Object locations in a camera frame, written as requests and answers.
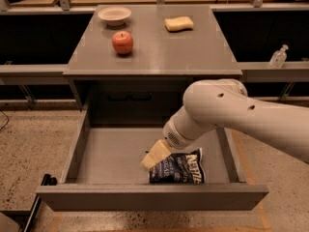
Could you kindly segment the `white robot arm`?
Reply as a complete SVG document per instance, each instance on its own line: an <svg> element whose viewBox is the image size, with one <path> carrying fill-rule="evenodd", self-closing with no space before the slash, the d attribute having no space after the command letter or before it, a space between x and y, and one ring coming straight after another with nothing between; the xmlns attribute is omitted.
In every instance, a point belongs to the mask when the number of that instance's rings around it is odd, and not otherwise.
<svg viewBox="0 0 309 232"><path fill-rule="evenodd" d="M183 106L163 128L164 138L143 158L150 169L217 128L240 131L298 160L309 162L309 109L247 96L234 79L201 80L183 93Z"/></svg>

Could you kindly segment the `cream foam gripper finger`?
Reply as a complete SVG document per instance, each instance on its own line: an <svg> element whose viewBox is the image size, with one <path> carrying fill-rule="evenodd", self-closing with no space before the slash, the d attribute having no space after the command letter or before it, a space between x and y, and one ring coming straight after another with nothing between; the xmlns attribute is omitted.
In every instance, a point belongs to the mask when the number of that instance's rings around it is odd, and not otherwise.
<svg viewBox="0 0 309 232"><path fill-rule="evenodd" d="M157 140L149 153L141 161L142 165L151 169L172 154L170 145L165 140Z"/></svg>

